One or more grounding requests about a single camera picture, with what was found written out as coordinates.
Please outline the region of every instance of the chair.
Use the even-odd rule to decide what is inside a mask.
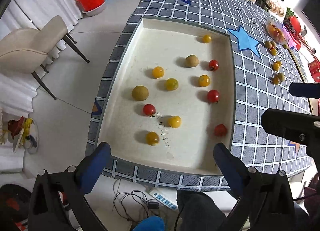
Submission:
[[[56,100],[57,98],[36,74],[35,69],[41,66],[46,73],[49,73],[42,62],[61,39],[89,63],[89,60],[74,45],[76,41],[69,35],[62,18],[55,16],[42,30],[20,28],[5,36],[0,41],[0,68],[25,74],[31,73],[47,93]]]

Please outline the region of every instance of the checkered tablecloth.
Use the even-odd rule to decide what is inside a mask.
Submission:
[[[309,113],[306,98],[292,97],[288,92],[291,82],[302,82],[294,61],[289,53],[278,46],[278,56],[271,56],[263,46],[258,46],[262,57],[251,51],[239,51],[237,39],[226,28],[237,29],[240,25],[260,42],[271,40],[262,24],[270,15],[260,7],[246,0],[190,0],[191,5],[181,0],[141,0],[130,16],[123,33],[111,54],[100,83],[92,112],[86,155],[96,147],[99,122],[102,120],[102,108],[105,106],[111,81],[119,65],[124,49],[142,17],[165,17],[184,20],[213,28],[231,37],[236,72],[236,121],[231,153],[239,157],[247,166],[256,167],[260,172],[276,173],[279,169],[288,176],[297,174],[309,167],[310,157],[306,147],[301,146],[295,152],[294,146],[287,146],[283,138],[267,134],[261,127],[260,117],[267,108],[277,108],[301,113]],[[298,66],[305,77],[298,52],[293,50]],[[286,80],[273,85],[271,65],[281,60],[281,70]],[[183,173],[164,172],[145,166],[113,158],[106,165],[104,175],[124,178],[149,186],[173,187],[182,190],[215,191],[229,189],[221,176],[190,176]]]

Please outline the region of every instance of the black pants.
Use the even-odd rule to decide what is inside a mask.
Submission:
[[[177,203],[182,218],[181,231],[216,231],[226,218],[214,201],[202,192],[177,190]],[[308,230],[308,214],[297,203],[294,203],[294,209],[293,231]]]

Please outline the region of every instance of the screw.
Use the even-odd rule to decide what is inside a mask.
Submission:
[[[68,168],[68,172],[74,172],[76,170],[76,167],[75,166],[70,166]]]
[[[303,133],[299,135],[299,140],[300,141],[304,141],[305,138],[306,138],[306,136]]]
[[[279,170],[279,175],[280,175],[281,177],[284,177],[286,174],[285,174],[284,170]]]
[[[248,171],[249,171],[250,173],[256,173],[256,172],[257,172],[257,169],[256,169],[255,167],[249,167],[249,168],[248,168]]]
[[[42,176],[42,175],[44,175],[45,174],[45,170],[44,169],[42,169],[42,170],[40,170],[39,172],[38,172],[38,175],[39,176]]]

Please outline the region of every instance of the tile floor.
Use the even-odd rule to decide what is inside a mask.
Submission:
[[[34,112],[30,116],[38,124],[40,146],[37,154],[26,154],[24,158],[27,176],[34,177],[43,168],[49,173],[64,171],[83,159],[90,114],[100,79],[113,47],[138,3],[139,0],[109,0],[101,14],[79,20],[70,34],[90,60],[89,64],[66,47],[59,58],[47,66],[49,74],[43,81],[58,99],[54,100],[42,89],[37,90],[38,95],[33,99]],[[93,209],[103,208],[114,213],[115,193],[132,190],[145,192],[146,188],[101,176],[86,198]],[[166,189],[165,192],[176,198],[175,190]],[[230,211],[236,203],[226,191],[208,194],[224,212]],[[137,219],[140,205],[131,198],[126,199],[124,205],[128,213]]]

